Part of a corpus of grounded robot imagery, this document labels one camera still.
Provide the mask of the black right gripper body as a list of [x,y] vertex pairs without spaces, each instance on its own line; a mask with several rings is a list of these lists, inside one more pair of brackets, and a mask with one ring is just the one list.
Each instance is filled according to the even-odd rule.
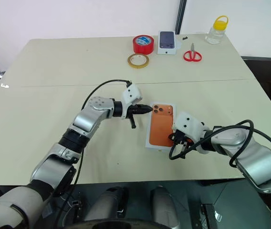
[[182,145],[180,153],[185,153],[190,146],[194,145],[194,142],[180,130],[174,132],[172,140],[174,148],[177,145]]

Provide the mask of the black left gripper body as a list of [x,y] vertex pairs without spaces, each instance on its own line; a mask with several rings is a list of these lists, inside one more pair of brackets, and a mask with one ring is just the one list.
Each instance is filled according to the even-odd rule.
[[131,105],[127,109],[127,119],[129,119],[132,129],[136,128],[133,115],[137,114],[138,109],[139,109],[138,105]]

